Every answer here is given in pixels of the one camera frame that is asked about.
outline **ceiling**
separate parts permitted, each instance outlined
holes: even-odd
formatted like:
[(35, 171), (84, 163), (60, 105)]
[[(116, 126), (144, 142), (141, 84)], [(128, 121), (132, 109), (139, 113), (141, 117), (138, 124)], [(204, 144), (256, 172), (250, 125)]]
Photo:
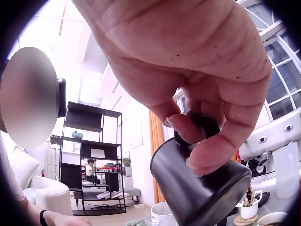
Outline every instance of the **ceiling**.
[(66, 79), (66, 99), (122, 111), (128, 93), (118, 84), (91, 29), (71, 0), (50, 0), (16, 40), (8, 58), (20, 48), (36, 47), (51, 60), (58, 78)]

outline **woman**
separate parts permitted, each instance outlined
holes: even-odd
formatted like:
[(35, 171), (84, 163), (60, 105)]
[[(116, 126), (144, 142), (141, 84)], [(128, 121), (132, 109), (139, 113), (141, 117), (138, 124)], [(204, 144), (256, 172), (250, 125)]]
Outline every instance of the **woman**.
[(100, 184), (100, 180), (93, 175), (93, 159), (88, 159), (88, 165), (86, 165), (86, 178), (87, 181), (94, 183), (96, 179), (96, 184)]

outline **cup handle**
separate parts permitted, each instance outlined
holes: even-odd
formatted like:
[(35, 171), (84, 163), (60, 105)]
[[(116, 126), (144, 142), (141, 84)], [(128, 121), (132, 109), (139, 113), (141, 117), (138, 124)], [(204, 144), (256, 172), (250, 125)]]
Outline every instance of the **cup handle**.
[(260, 200), (262, 199), (262, 190), (255, 191), (255, 192), (254, 192), (254, 197), (256, 197), (257, 194), (260, 194), (260, 198), (259, 198), (259, 200), (255, 201), (255, 202), (253, 203), (253, 205), (256, 204), (256, 203), (259, 203)]
[(159, 225), (160, 220), (156, 216), (151, 216), (152, 225)]
[(241, 207), (243, 207), (243, 203), (238, 203), (235, 207), (241, 208)]

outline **coffee machine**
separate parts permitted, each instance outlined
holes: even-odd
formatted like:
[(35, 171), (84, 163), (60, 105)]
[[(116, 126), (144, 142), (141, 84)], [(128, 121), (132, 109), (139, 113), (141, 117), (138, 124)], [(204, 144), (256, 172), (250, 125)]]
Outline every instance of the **coffee machine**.
[(301, 108), (255, 129), (239, 148), (241, 163), (249, 167), (253, 178), (275, 171), (272, 153), (290, 142), (297, 142), (300, 159)]

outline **hand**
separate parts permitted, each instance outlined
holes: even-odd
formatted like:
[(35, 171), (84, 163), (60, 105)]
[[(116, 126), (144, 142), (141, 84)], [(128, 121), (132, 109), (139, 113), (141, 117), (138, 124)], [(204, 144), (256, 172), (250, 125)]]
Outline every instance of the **hand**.
[(190, 111), (215, 119), (221, 132), (192, 151), (205, 175), (225, 164), (253, 131), (271, 64), (251, 18), (233, 0), (73, 0), (123, 88), (197, 143), (196, 128), (173, 100), (181, 87)]
[(54, 219), (55, 226), (92, 226), (88, 219), (82, 217), (65, 216), (58, 214)]

